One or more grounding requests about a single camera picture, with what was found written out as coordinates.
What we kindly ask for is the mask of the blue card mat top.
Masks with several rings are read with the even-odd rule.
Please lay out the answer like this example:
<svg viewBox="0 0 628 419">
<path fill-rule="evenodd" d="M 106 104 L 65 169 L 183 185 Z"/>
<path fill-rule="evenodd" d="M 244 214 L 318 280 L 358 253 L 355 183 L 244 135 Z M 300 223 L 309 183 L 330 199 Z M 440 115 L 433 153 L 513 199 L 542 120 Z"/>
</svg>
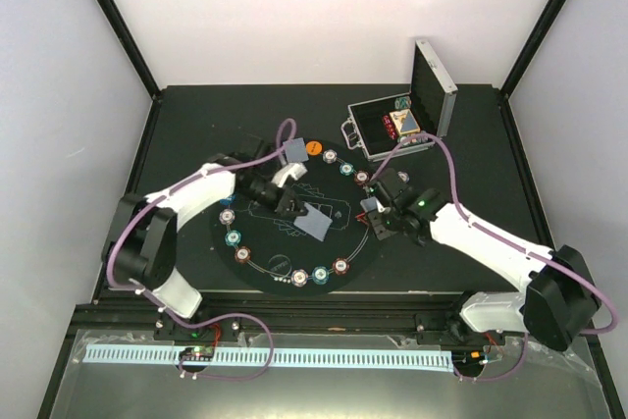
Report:
<svg viewBox="0 0 628 419">
<path fill-rule="evenodd" d="M 284 152 L 288 163 L 303 163 L 309 160 L 303 138 L 289 139 L 284 142 Z"/>
</svg>

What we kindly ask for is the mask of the teal chip mat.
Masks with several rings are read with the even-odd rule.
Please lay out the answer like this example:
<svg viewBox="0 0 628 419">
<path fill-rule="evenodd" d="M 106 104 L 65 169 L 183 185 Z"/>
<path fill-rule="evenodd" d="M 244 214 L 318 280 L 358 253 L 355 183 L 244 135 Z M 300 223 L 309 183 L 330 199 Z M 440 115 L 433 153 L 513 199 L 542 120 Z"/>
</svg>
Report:
<svg viewBox="0 0 628 419">
<path fill-rule="evenodd" d="M 324 285 L 329 280 L 329 269 L 323 266 L 316 267 L 311 274 L 312 281 L 317 285 Z"/>
<path fill-rule="evenodd" d="M 340 164 L 339 171 L 343 176 L 351 176 L 354 174 L 354 168 L 349 163 Z"/>
<path fill-rule="evenodd" d="M 241 243 L 241 233 L 237 230 L 229 230 L 225 234 L 224 241 L 229 247 L 239 247 Z"/>
</svg>

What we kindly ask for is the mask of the brown chip mat top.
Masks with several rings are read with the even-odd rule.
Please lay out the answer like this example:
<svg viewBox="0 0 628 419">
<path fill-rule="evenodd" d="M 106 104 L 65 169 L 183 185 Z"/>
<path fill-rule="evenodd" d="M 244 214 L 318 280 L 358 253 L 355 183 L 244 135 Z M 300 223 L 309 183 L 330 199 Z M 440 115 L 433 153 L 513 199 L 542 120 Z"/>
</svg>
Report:
<svg viewBox="0 0 628 419">
<path fill-rule="evenodd" d="M 370 175 L 366 171 L 357 171 L 354 174 L 354 181 L 358 185 L 365 185 L 370 180 Z"/>
</svg>

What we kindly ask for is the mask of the brown chip mat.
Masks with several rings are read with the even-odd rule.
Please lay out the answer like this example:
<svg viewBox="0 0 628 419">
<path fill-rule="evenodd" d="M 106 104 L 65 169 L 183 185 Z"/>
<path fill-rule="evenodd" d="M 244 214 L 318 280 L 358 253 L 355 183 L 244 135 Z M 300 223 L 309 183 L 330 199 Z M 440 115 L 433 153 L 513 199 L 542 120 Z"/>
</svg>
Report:
<svg viewBox="0 0 628 419">
<path fill-rule="evenodd" d="M 239 264 L 247 264 L 251 259 L 251 250 L 246 246 L 238 247 L 235 250 L 234 258 Z"/>
<path fill-rule="evenodd" d="M 370 175 L 366 171 L 357 171 L 354 174 L 354 181 L 358 185 L 365 185 L 370 180 Z"/>
<path fill-rule="evenodd" d="M 333 263 L 333 271 L 336 275 L 345 275 L 349 268 L 350 268 L 350 264 L 349 262 L 344 259 L 344 258 L 338 258 L 334 263 Z"/>
</svg>

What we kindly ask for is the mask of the red triangular dealer marker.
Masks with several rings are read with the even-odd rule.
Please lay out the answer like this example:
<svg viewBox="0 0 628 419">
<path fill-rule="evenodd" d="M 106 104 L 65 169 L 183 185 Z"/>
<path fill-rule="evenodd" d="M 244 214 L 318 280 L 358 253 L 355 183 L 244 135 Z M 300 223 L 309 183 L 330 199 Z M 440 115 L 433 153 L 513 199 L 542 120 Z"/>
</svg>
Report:
<svg viewBox="0 0 628 419">
<path fill-rule="evenodd" d="M 366 212 L 363 212 L 363 213 L 358 214 L 358 215 L 356 216 L 356 219 L 357 219 L 358 221 L 360 221 L 360 222 L 362 222 L 362 223 L 366 224 L 366 225 L 370 225 L 370 224 L 371 224 L 371 221 L 372 221 L 371 215 L 370 215 L 369 213 L 366 213 Z"/>
</svg>

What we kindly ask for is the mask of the white chip mat top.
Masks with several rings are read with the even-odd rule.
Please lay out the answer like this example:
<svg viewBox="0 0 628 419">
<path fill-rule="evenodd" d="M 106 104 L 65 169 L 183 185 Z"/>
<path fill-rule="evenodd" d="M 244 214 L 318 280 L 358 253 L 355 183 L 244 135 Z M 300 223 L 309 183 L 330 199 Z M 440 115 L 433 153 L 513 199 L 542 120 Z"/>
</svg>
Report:
<svg viewBox="0 0 628 419">
<path fill-rule="evenodd" d="M 333 149 L 328 149 L 322 154 L 322 159 L 327 164 L 334 164 L 338 161 L 338 153 Z"/>
</svg>

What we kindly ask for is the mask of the white purple chip stack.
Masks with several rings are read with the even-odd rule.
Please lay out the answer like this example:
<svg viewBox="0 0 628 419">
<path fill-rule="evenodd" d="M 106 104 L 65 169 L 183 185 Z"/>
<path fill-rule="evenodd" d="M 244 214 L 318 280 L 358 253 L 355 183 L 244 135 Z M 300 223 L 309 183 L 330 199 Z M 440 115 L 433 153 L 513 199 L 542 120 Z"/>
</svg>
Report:
<svg viewBox="0 0 628 419">
<path fill-rule="evenodd" d="M 397 173 L 399 178 L 404 182 L 404 183 L 409 183 L 410 177 L 408 176 L 407 173 L 405 172 L 398 172 Z"/>
</svg>

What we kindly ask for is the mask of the brown chip mat bottom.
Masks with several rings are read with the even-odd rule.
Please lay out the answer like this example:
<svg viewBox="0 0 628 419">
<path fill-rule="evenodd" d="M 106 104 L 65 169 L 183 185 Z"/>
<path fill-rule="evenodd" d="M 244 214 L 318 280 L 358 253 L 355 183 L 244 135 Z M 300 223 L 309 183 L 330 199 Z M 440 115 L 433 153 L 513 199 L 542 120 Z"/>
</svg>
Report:
<svg viewBox="0 0 628 419">
<path fill-rule="evenodd" d="M 338 258 L 334 263 L 333 263 L 333 271 L 336 275 L 345 275 L 349 268 L 350 268 L 350 264 L 349 262 L 344 259 L 344 258 Z"/>
</svg>

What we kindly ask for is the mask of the blue card mat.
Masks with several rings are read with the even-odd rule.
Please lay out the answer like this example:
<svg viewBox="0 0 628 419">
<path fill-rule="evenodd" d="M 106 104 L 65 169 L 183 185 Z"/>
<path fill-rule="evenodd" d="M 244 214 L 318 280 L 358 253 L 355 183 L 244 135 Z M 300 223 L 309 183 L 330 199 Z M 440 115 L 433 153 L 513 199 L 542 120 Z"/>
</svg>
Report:
<svg viewBox="0 0 628 419">
<path fill-rule="evenodd" d="M 316 240 L 324 241 L 333 220 L 309 203 L 304 207 L 305 213 L 294 219 L 294 226 Z"/>
<path fill-rule="evenodd" d="M 303 163 L 309 160 L 303 138 L 289 139 L 284 142 L 284 152 L 288 163 Z"/>
</svg>

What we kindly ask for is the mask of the blue playing card deck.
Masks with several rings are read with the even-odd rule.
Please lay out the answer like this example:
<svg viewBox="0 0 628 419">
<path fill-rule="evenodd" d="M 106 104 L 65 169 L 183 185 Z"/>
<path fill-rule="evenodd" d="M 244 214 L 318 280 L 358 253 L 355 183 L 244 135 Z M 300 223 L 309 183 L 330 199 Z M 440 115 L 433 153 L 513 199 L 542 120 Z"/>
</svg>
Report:
<svg viewBox="0 0 628 419">
<path fill-rule="evenodd" d="M 368 197 L 360 201 L 360 205 L 365 213 L 377 211 L 379 208 L 379 202 L 376 197 Z"/>
</svg>

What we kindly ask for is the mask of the teal chip mat bottom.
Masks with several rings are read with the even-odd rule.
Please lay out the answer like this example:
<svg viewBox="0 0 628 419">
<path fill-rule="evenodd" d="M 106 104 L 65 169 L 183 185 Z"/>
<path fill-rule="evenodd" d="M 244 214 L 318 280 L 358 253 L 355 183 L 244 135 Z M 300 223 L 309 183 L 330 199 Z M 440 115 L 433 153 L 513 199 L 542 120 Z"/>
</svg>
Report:
<svg viewBox="0 0 628 419">
<path fill-rule="evenodd" d="M 311 274 L 312 281 L 317 285 L 324 285 L 329 280 L 329 269 L 323 266 L 316 267 Z"/>
</svg>

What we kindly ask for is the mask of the orange big blind button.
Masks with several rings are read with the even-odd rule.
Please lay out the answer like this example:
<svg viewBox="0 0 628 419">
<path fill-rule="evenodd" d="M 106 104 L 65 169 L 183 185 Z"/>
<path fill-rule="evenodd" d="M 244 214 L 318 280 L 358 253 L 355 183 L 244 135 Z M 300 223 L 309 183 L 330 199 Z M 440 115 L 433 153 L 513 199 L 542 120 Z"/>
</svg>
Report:
<svg viewBox="0 0 628 419">
<path fill-rule="evenodd" d="M 323 145 L 318 140 L 310 140 L 306 142 L 305 150 L 309 156 L 318 156 L 323 152 Z"/>
</svg>

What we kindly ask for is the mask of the white chip mat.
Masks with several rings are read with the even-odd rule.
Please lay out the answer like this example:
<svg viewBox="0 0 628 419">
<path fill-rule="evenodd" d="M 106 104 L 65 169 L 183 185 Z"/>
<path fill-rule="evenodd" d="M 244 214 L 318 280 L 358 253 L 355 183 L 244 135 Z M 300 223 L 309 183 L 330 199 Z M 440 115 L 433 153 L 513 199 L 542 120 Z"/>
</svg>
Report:
<svg viewBox="0 0 628 419">
<path fill-rule="evenodd" d="M 333 149 L 328 149 L 322 154 L 322 159 L 327 164 L 334 164 L 338 161 L 338 153 Z"/>
<path fill-rule="evenodd" d="M 230 208 L 224 209 L 219 214 L 219 222 L 225 226 L 231 225 L 235 221 L 235 218 L 236 218 L 236 213 L 234 210 Z"/>
<path fill-rule="evenodd" d="M 308 273 L 302 269 L 294 270 L 290 274 L 290 283 L 297 288 L 304 287 L 308 282 Z"/>
</svg>

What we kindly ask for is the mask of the white chip mat bottom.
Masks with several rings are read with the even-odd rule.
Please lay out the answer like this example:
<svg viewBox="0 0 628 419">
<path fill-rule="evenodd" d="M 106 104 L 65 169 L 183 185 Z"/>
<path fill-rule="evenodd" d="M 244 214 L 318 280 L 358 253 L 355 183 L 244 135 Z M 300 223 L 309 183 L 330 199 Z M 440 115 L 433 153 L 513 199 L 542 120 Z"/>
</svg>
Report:
<svg viewBox="0 0 628 419">
<path fill-rule="evenodd" d="M 304 287 L 308 282 L 308 273 L 302 269 L 294 270 L 290 274 L 290 283 L 297 288 Z"/>
</svg>

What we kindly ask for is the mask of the teal chip mat top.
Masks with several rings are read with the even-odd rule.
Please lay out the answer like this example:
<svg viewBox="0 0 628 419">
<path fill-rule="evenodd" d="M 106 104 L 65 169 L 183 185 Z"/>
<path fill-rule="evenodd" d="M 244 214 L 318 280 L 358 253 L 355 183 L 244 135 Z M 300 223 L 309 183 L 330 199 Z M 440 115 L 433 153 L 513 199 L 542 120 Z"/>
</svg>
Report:
<svg viewBox="0 0 628 419">
<path fill-rule="evenodd" d="M 339 171 L 343 176 L 351 176 L 354 174 L 354 168 L 349 163 L 340 164 Z"/>
</svg>

